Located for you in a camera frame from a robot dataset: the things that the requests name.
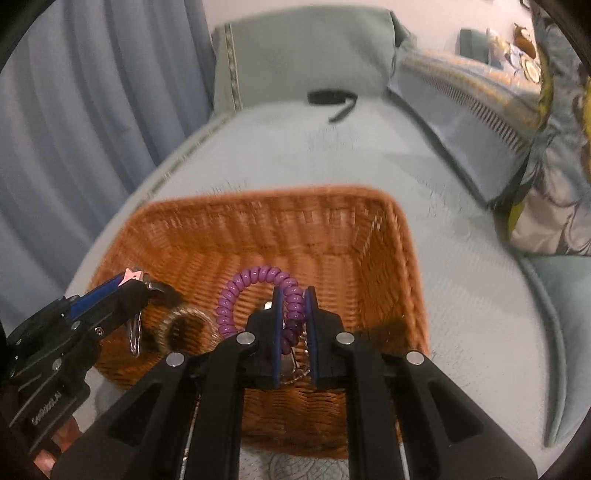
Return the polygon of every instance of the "patterned pillow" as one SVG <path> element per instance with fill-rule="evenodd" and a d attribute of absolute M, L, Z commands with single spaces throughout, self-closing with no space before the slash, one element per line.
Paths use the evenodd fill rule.
<path fill-rule="evenodd" d="M 388 87 L 451 155 L 473 195 L 503 197 L 540 124 L 540 86 L 478 61 L 403 45 Z"/>
<path fill-rule="evenodd" d="M 525 252 L 591 255 L 591 83 L 556 23 L 532 5 L 542 61 L 542 122 L 509 218 Z"/>

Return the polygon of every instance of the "purple spiral wrist coil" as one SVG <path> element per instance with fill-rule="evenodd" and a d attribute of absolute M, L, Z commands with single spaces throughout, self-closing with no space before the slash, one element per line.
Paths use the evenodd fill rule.
<path fill-rule="evenodd" d="M 218 331 L 224 340 L 238 333 L 234 324 L 234 305 L 240 293 L 245 288 L 255 283 L 273 283 L 283 290 L 286 303 L 284 309 L 284 328 L 281 335 L 281 353 L 288 355 L 291 347 L 296 346 L 300 335 L 304 331 L 304 297 L 303 291 L 298 286 L 297 280 L 291 278 L 289 273 L 282 272 L 278 267 L 265 265 L 264 267 L 252 267 L 242 270 L 232 277 L 220 294 L 217 301 Z"/>

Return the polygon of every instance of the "brown wicker basket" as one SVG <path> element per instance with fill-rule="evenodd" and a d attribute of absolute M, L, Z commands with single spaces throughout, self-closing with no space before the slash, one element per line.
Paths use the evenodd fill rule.
<path fill-rule="evenodd" d="M 428 326 L 410 232 L 392 198 L 365 187 L 249 192 L 153 203 L 130 218 L 103 259 L 93 286 L 140 266 L 200 309 L 213 311 L 220 289 L 253 265 L 277 265 L 302 287 L 314 285 L 321 308 L 345 328 L 365 332 L 380 350 L 428 353 Z M 271 287 L 246 289 L 235 307 L 243 326 Z M 130 387 L 161 359 L 151 337 L 166 315 L 143 316 L 147 348 L 129 354 L 125 333 L 103 341 L 98 368 Z M 210 326 L 188 325 L 183 348 L 215 345 Z M 297 347 L 304 356 L 304 346 Z M 275 391 L 247 391 L 243 441 L 295 455 L 346 458 L 344 395 L 318 393 L 307 378 Z"/>

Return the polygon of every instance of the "hand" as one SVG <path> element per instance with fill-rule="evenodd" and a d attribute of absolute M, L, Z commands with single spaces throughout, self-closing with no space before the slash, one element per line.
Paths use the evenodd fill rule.
<path fill-rule="evenodd" d="M 76 423 L 76 419 L 71 417 L 70 420 L 68 420 L 53 437 L 51 437 L 51 439 L 62 452 L 65 452 L 70 446 L 72 446 L 72 443 L 80 437 L 80 435 L 81 433 L 78 424 Z M 51 475 L 51 469 L 55 462 L 56 458 L 45 450 L 40 451 L 39 455 L 35 458 L 35 465 L 37 465 L 48 478 Z"/>

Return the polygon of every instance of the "fabric trim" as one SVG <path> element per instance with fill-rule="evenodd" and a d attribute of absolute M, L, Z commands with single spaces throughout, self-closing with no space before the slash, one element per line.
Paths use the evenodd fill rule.
<path fill-rule="evenodd" d="M 229 115 L 228 117 L 221 120 L 217 125 L 212 127 L 208 130 L 202 137 L 199 138 L 190 148 L 181 155 L 172 165 L 162 174 L 162 176 L 156 181 L 156 183 L 149 189 L 149 191 L 144 195 L 144 197 L 137 203 L 135 210 L 138 210 L 140 207 L 146 205 L 152 198 L 156 196 L 158 191 L 163 187 L 163 185 L 168 181 L 168 179 L 176 172 L 186 161 L 189 157 L 191 157 L 198 149 L 201 147 L 209 138 L 215 135 L 222 127 L 224 127 L 234 115 Z"/>
<path fill-rule="evenodd" d="M 242 110 L 242 99 L 240 97 L 240 84 L 238 83 L 238 64 L 236 62 L 236 50 L 234 48 L 234 34 L 232 25 L 224 25 L 224 34 L 226 37 L 226 51 L 228 52 L 228 65 L 230 68 L 230 88 L 232 90 L 232 100 L 234 102 L 234 111 Z"/>

